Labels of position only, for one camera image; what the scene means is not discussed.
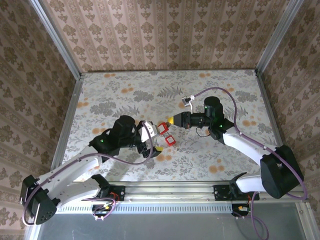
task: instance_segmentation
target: wire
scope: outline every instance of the wire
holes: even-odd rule
[[[26,219],[26,212],[27,212],[27,208],[28,208],[28,205],[30,204],[30,201],[31,199],[34,197],[34,195],[37,193],[37,191],[45,184],[49,183],[52,181],[52,179],[54,179],[58,174],[60,174],[61,172],[63,172],[65,169],[69,168],[70,166],[72,166],[73,164],[77,163],[77,162],[80,162],[82,161],[83,159],[86,159],[86,158],[89,158],[89,157],[94,157],[94,156],[97,156],[97,157],[106,157],[106,158],[109,158],[109,159],[113,159],[113,160],[116,160],[120,163],[123,163],[123,164],[128,164],[128,165],[141,165],[141,164],[144,164],[145,162],[149,161],[151,159],[151,156],[153,155],[154,153],[154,146],[153,146],[153,143],[152,143],[152,138],[151,138],[151,135],[150,135],[150,132],[147,128],[147,126],[145,125],[144,122],[142,122],[142,125],[143,127],[146,129],[146,133],[149,137],[149,143],[150,143],[150,153],[148,155],[148,157],[142,161],[142,162],[138,162],[138,163],[134,163],[134,162],[128,162],[128,161],[124,161],[124,160],[121,160],[117,157],[114,157],[114,156],[111,156],[111,155],[108,155],[108,154],[103,154],[103,153],[89,153],[89,154],[86,154],[86,155],[83,155],[75,160],[73,160],[72,162],[69,162],[69,163],[66,163],[64,164],[65,166],[63,166],[61,169],[59,169],[58,171],[56,171],[55,173],[53,173],[51,176],[49,176],[47,179],[45,179],[42,183],[40,183],[38,186],[36,186],[32,192],[30,193],[29,197],[27,197],[27,199],[25,200],[25,203],[24,203],[24,208],[23,208],[23,211],[22,211],[22,222],[26,225],[26,226],[32,226],[34,225],[35,223],[34,222],[28,222],[27,219]]]
[[[250,203],[250,201],[251,201],[250,195],[248,194],[247,196],[248,196],[248,202],[247,202],[246,205],[244,205],[244,206],[249,206],[249,203]]]
[[[301,179],[301,177],[299,176],[299,174],[294,170],[294,168],[292,166],[290,166],[286,160],[284,160],[279,154],[277,154],[275,151],[273,151],[272,149],[270,149],[269,147],[263,145],[262,143],[252,139],[251,137],[243,134],[238,126],[237,126],[237,104],[236,104],[236,100],[234,99],[234,97],[230,94],[230,92],[228,92],[227,90],[225,90],[224,88],[222,87],[218,87],[218,86],[214,86],[214,87],[209,87],[205,90],[202,90],[201,92],[198,92],[196,95],[194,95],[194,98],[198,97],[199,95],[205,93],[206,91],[209,91],[209,90],[216,90],[216,89],[219,89],[219,90],[222,90],[224,91],[225,93],[227,93],[229,95],[229,97],[231,98],[232,102],[233,102],[233,105],[234,105],[234,116],[233,116],[233,124],[234,124],[234,128],[235,130],[239,133],[239,135],[241,137],[243,137],[244,139],[248,140],[249,142],[252,142],[253,144],[267,150],[269,153],[273,154],[274,156],[276,156],[292,173],[293,175],[296,177],[296,179],[298,180],[299,184],[301,185],[302,187],[302,190],[303,190],[303,196],[300,197],[300,196],[294,196],[290,193],[287,193],[288,196],[294,198],[294,199],[299,199],[299,200],[305,200],[308,198],[308,191],[307,191],[307,188],[304,184],[304,181]],[[266,226],[266,224],[258,217],[254,216],[254,198],[256,196],[258,192],[254,192],[253,196],[252,196],[252,199],[251,199],[251,222],[252,222],[252,225],[253,225],[253,228],[254,228],[254,231],[256,232],[257,236],[263,240],[263,238],[258,234],[258,230],[256,228],[256,224],[254,223],[254,220],[260,222],[262,225],[264,225],[265,229],[266,229],[266,232],[267,232],[267,237],[264,239],[264,240],[267,240],[269,239],[269,231],[268,231],[268,228]]]
[[[267,228],[266,224],[260,218],[257,218],[256,216],[254,216],[254,201],[255,201],[255,197],[256,197],[257,193],[258,192],[255,191],[254,194],[252,195],[252,199],[251,199],[251,207],[250,207],[250,210],[251,210],[251,214],[250,214],[251,223],[252,223],[252,226],[253,226],[253,229],[254,229],[256,235],[261,240],[268,240],[269,239],[269,231],[268,231],[268,228]],[[264,227],[266,229],[266,238],[262,238],[262,236],[260,236],[260,234],[258,233],[258,230],[257,230],[257,227],[256,227],[256,224],[255,224],[254,220],[257,220],[258,222],[260,222],[261,224],[264,225]]]
[[[113,191],[110,192],[110,194],[113,195],[113,198],[114,198],[116,201],[119,200],[119,195],[118,195],[118,194],[114,193]]]
[[[110,201],[112,201],[112,208],[110,209],[110,211],[109,211],[107,214],[105,214],[105,215],[103,216],[104,219],[107,218],[107,217],[115,210],[115,208],[116,208],[116,200],[115,200],[114,198],[112,198],[112,197],[87,198],[87,199],[86,199],[86,201],[105,201],[105,200],[110,200]],[[99,207],[99,208],[97,208],[97,209],[94,210],[94,212],[93,212],[92,215],[93,215],[94,217],[98,217],[96,213],[99,212],[100,210],[104,210],[104,209],[105,209],[104,207]]]
[[[240,218],[249,218],[249,217],[250,217],[250,218],[251,218],[252,225],[254,226],[254,230],[255,230],[257,236],[258,236],[261,240],[268,240],[268,239],[269,239],[270,234],[269,234],[269,230],[268,230],[268,228],[267,228],[267,225],[264,223],[264,221],[262,221],[261,218],[253,215],[252,209],[251,209],[251,214],[250,214],[250,215],[247,215],[247,216],[242,216],[242,215],[240,215],[239,213],[237,213],[236,211],[234,211],[234,212],[232,212],[232,213],[235,214],[235,215],[237,215],[237,216],[239,216]],[[264,228],[265,228],[265,230],[266,230],[266,238],[265,238],[265,239],[263,239],[263,238],[258,234],[258,230],[257,230],[257,228],[256,228],[256,224],[254,223],[254,220],[256,220],[257,222],[261,223],[261,225],[264,226]]]
[[[195,132],[196,132],[196,134],[198,134],[198,136],[199,136],[200,138],[205,138],[205,137],[209,137],[209,136],[210,136],[210,133],[209,133],[208,135],[206,135],[206,136],[201,136],[201,135],[198,133],[198,128],[199,128],[199,127],[197,127],[197,128],[195,129]]]

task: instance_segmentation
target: patterned wall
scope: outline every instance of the patterned wall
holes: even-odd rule
[[[320,226],[320,1],[304,1],[264,76],[277,125],[299,161]]]
[[[22,180],[46,173],[75,80],[25,0],[0,1],[0,239],[22,239]]]
[[[43,0],[82,72],[254,69],[287,0]]]

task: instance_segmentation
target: black mounting bracket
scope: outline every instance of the black mounting bracket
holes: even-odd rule
[[[213,194],[214,194],[214,200],[219,201],[248,201],[248,196],[250,198],[253,197],[254,192],[246,192],[243,194],[237,194],[234,195],[230,191],[230,185],[228,184],[219,184],[219,185],[213,185]],[[255,201],[260,200],[259,194],[255,195],[254,198]]]
[[[119,185],[110,185],[109,186],[109,192],[106,196],[102,197],[103,198],[112,198],[117,201],[117,202],[123,202],[125,200],[125,195],[126,195],[126,187],[125,186],[119,186]],[[102,208],[104,205],[103,204],[95,204],[95,202],[92,202],[92,212],[94,213],[96,209]],[[107,213],[111,210],[112,208],[105,209],[103,212]],[[99,218],[105,215],[105,213],[99,213],[97,212],[95,215]]]
[[[92,175],[92,179],[96,180],[101,188],[96,199],[102,198],[114,198],[115,196],[112,194],[118,195],[117,201],[123,202],[125,200],[126,187],[121,185],[110,185],[110,183],[100,174]]]

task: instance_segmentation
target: black cable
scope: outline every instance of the black cable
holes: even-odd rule
[[[199,136],[200,138],[205,138],[205,137],[209,137],[209,136],[210,136],[210,133],[209,133],[208,135],[206,135],[206,136],[201,136],[201,135],[198,133],[198,128],[199,128],[199,127],[197,127],[197,128],[195,129],[195,132],[196,132],[196,134],[198,134],[198,136]]]

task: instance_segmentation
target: metal bar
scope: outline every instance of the metal bar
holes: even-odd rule
[[[237,69],[237,71],[244,71],[244,70],[252,70],[254,71],[255,69],[249,68],[249,69]],[[178,70],[156,70],[157,72],[209,72],[209,71],[220,71],[220,72],[225,72],[225,71],[234,71],[234,69],[178,69]],[[105,73],[126,73],[128,72],[127,70],[112,70],[112,71],[90,71],[90,72],[82,72],[81,74],[105,74]],[[130,73],[143,73],[143,72],[150,72],[150,70],[130,70]]]
[[[192,204],[192,203],[123,203],[118,202],[112,214],[231,214],[231,203]],[[57,214],[92,214],[92,203],[78,206],[65,206]]]
[[[268,63],[276,52],[280,42],[282,41],[303,2],[304,0],[289,1],[288,6],[281,16],[278,25],[276,26],[258,64],[256,65],[257,71],[261,74],[264,72]]]
[[[200,204],[200,203],[221,203],[215,201],[213,185],[228,185],[228,181],[152,181],[152,182],[110,182],[111,185],[125,186],[125,203],[166,203],[166,204]],[[291,192],[295,196],[303,196],[300,186],[295,187]],[[297,203],[298,199],[284,195],[280,199],[271,197],[266,192],[259,193],[262,203]],[[246,201],[223,201],[223,203],[245,203]]]
[[[72,58],[65,44],[63,43],[62,38],[60,37],[57,29],[53,24],[53,21],[50,19],[49,14],[46,11],[46,8],[43,6],[40,0],[30,0],[30,2],[34,10],[38,14],[39,18],[41,19],[46,31],[52,38],[59,53],[63,57],[65,63],[67,64],[70,71],[72,72],[74,78],[78,81],[81,76],[80,70],[78,69],[76,63],[74,62],[74,59]]]
[[[297,202],[296,209],[298,211],[302,228],[307,240],[320,239],[319,228],[312,212],[310,203]]]
[[[268,95],[267,95],[267,92],[265,89],[264,81],[262,79],[263,78],[262,74],[258,70],[255,71],[255,74],[256,74],[257,82],[258,82],[258,85],[260,88],[261,96],[262,96],[262,99],[263,99],[263,102],[264,102],[264,105],[266,108],[266,113],[268,114],[268,117],[269,117],[269,120],[271,123],[271,127],[272,127],[272,130],[274,133],[275,141],[278,146],[282,146],[284,143],[281,139],[281,135],[279,132],[279,128],[277,126],[275,115],[274,115],[272,108],[271,108],[271,105],[270,105],[270,101],[269,101],[269,98],[268,98]]]
[[[58,141],[58,144],[57,144],[54,156],[53,156],[53,161],[52,161],[52,165],[51,165],[50,170],[53,170],[53,169],[59,167],[62,164],[62,161],[64,159],[71,126],[72,126],[72,123],[74,120],[78,100],[79,100],[81,90],[82,90],[82,85],[83,85],[83,79],[81,77],[80,80],[78,80],[75,83],[72,97],[71,97],[71,100],[69,103],[68,110],[66,112],[63,127],[61,130],[61,135],[60,135],[60,138],[59,138],[59,141]]]
[[[25,233],[24,233],[24,236],[23,236],[23,239],[24,240],[31,240],[31,239],[37,240],[39,233],[40,233],[40,228],[41,228],[41,225],[27,226]]]

